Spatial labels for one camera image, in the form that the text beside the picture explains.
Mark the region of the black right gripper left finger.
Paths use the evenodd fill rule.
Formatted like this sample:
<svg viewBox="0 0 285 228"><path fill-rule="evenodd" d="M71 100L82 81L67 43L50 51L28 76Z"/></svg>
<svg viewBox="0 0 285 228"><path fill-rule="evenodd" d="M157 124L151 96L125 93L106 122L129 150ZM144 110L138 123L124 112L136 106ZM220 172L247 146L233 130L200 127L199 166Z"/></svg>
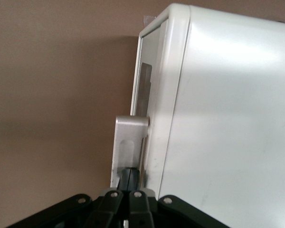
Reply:
<svg viewBox="0 0 285 228"><path fill-rule="evenodd" d="M86 194L77 194L9 227L120 228L123 218L118 218L118 210L129 191L129 169L120 170L117 180L116 188L106 189L96 200Z"/></svg>

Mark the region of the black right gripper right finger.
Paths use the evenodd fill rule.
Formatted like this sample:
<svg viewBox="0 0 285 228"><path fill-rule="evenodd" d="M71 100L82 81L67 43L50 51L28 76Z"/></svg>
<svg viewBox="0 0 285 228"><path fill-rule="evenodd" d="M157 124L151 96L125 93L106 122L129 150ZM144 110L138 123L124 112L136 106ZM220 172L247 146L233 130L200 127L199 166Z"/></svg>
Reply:
<svg viewBox="0 0 285 228"><path fill-rule="evenodd" d="M130 228L226 228L227 225L174 195L156 199L139 188L140 172L128 169Z"/></svg>

